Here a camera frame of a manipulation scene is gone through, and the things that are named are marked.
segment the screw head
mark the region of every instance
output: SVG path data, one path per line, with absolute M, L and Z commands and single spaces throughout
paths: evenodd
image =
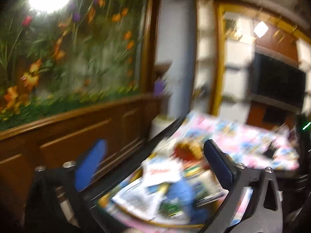
M 46 169 L 45 166 L 37 166 L 37 167 L 35 168 L 35 171 L 36 171 L 36 172 L 41 172 L 41 171 L 44 171 L 45 169 Z
M 64 168 L 70 168 L 70 167 L 75 166 L 75 165 L 76 165 L 75 161 L 68 161 L 68 162 L 63 163 Z
M 240 168 L 240 169 L 245 169 L 246 168 L 246 166 L 243 163 L 237 163 L 236 167 Z
M 271 167 L 266 167 L 265 172 L 273 173 L 273 169 Z

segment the tablecloth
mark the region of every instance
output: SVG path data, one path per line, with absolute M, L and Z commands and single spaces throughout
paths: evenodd
M 173 137 L 198 136 L 203 136 L 205 140 L 213 139 L 235 163 L 244 163 L 249 168 L 264 169 L 269 166 L 275 170 L 295 170 L 299 167 L 298 153 L 287 137 L 192 110 Z M 263 155 L 271 141 L 278 147 L 273 159 Z

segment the television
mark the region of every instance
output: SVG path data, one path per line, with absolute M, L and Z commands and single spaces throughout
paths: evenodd
M 290 107 L 293 106 L 295 111 L 301 111 L 305 82 L 305 72 L 280 60 L 255 53 L 250 71 L 251 99 L 256 100 L 261 96 L 259 98 L 264 99 L 262 102 L 270 101 L 274 103 L 271 105 L 282 105 L 287 110 L 292 110 Z

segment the blue gripper pad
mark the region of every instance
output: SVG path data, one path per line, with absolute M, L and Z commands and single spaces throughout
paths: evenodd
M 212 139 L 204 143 L 203 152 L 222 188 L 230 190 L 237 175 L 235 165 Z
M 106 140 L 99 140 L 85 157 L 79 168 L 75 171 L 75 188 L 80 192 L 92 180 L 99 163 L 106 155 Z

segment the floral wall panel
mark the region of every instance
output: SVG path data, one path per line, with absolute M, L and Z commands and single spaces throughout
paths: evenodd
M 136 94 L 146 7 L 147 0 L 8 1 L 0 130 Z

